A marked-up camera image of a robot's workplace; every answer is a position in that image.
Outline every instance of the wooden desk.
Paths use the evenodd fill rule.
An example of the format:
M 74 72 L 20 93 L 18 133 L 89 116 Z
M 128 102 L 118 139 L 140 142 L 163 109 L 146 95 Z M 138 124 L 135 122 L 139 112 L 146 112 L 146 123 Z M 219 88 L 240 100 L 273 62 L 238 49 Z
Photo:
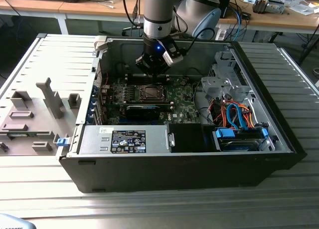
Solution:
M 310 14 L 306 16 L 289 8 L 285 8 L 283 14 L 258 14 L 253 12 L 252 4 L 245 3 L 243 2 L 243 0 L 236 1 L 238 5 L 243 9 L 243 11 L 251 14 L 251 20 L 249 22 L 250 26 L 315 30 L 319 23 L 318 14 Z M 236 19 L 231 19 L 230 17 L 229 23 L 236 23 Z
M 115 8 L 109 8 L 97 2 L 90 2 L 87 0 L 80 0 L 78 3 L 49 0 L 8 1 L 23 16 L 56 18 L 59 22 L 60 29 L 63 34 L 68 34 L 67 26 L 65 23 L 65 20 L 68 18 L 128 22 L 122 0 L 114 0 L 114 4 L 105 2 L 105 4 L 113 5 Z M 126 0 L 129 13 L 133 11 L 135 2 L 136 0 Z M 144 0 L 141 0 L 142 12 L 144 10 L 143 2 Z M 252 30 L 313 33 L 319 23 L 318 14 L 310 14 L 305 16 L 288 8 L 285 9 L 285 12 L 283 14 L 256 14 L 252 11 L 252 4 L 244 3 L 242 2 L 242 0 L 237 0 L 237 3 L 241 8 L 243 8 L 243 11 L 248 12 L 252 15 L 247 27 L 248 29 Z M 4 0 L 0 0 L 0 14 L 16 15 L 16 13 Z M 232 12 L 229 12 L 227 18 L 219 20 L 217 27 L 220 30 L 218 32 L 221 33 L 229 27 L 232 27 L 236 23 L 236 21 L 237 20 L 235 15 Z

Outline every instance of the motherboard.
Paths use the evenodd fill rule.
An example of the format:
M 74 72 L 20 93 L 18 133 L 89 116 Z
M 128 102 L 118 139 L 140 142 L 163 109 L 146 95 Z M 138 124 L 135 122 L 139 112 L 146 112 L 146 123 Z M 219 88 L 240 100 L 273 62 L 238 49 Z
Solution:
M 193 103 L 196 82 L 186 76 L 151 84 L 143 77 L 110 79 L 102 90 L 108 125 L 198 123 Z

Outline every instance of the robotic arm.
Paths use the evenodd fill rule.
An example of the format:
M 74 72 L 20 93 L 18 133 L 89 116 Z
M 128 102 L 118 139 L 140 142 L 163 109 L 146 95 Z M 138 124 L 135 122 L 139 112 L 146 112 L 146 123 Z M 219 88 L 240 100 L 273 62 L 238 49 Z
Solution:
M 183 60 L 187 51 L 177 47 L 173 37 L 178 34 L 170 34 L 172 27 L 196 37 L 207 27 L 215 28 L 221 14 L 218 6 L 219 0 L 145 0 L 144 51 L 136 59 L 137 67 L 156 78 Z M 212 34 L 203 31 L 198 38 L 210 39 Z

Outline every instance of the blue cable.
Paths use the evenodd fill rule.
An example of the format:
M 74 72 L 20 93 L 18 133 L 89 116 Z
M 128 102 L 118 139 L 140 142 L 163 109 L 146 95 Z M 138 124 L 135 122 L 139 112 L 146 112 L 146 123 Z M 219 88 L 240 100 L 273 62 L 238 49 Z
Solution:
M 233 39 L 233 41 L 235 41 L 235 39 L 237 38 L 238 33 L 239 33 L 239 31 L 240 31 L 241 20 L 240 20 L 239 13 L 238 13 L 236 10 L 234 10 L 233 8 L 231 8 L 231 9 L 237 14 L 237 18 L 238 18 L 238 29 L 237 29 L 236 36 L 235 36 L 235 38 Z
M 238 127 L 236 126 L 236 124 L 234 124 L 234 123 L 231 121 L 231 119 L 230 119 L 230 108 L 231 108 L 231 106 L 235 106 L 236 109 L 237 109 L 238 119 L 239 119 L 240 126 L 241 126 L 242 128 L 244 128 L 245 130 L 248 130 L 248 127 L 246 126 L 246 124 L 245 124 L 245 122 L 244 122 L 244 120 L 243 120 L 243 117 L 242 117 L 242 115 L 241 115 L 241 110 L 240 110 L 240 108 L 238 107 L 238 105 L 236 105 L 236 104 L 234 104 L 234 103 L 229 104 L 228 107 L 227 107 L 227 111 L 226 111 L 227 121 L 228 121 L 232 126 L 234 126 L 235 129 L 238 129 Z

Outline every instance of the warning label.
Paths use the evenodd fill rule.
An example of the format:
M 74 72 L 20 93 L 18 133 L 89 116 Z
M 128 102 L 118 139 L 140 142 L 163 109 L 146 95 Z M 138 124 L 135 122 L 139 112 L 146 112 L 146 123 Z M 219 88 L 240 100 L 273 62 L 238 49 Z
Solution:
M 113 131 L 111 153 L 146 153 L 145 130 Z

